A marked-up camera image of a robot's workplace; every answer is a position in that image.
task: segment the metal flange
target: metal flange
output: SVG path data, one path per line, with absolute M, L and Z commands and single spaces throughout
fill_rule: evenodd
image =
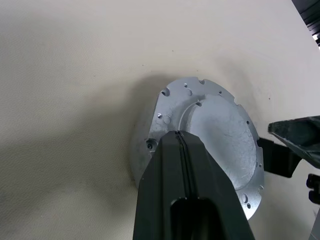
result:
M 187 131 L 198 136 L 230 178 L 247 219 L 264 189 L 263 151 L 256 128 L 234 96 L 197 77 L 171 82 L 141 113 L 131 140 L 130 164 L 136 186 L 163 135 Z

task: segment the beige cloth surface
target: beige cloth surface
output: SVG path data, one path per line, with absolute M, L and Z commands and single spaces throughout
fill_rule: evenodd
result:
M 320 115 L 319 73 L 290 0 L 1 1 L 0 239 L 130 240 L 130 136 L 170 81 L 215 81 L 267 136 Z M 266 175 L 257 240 L 308 239 L 312 171 Z

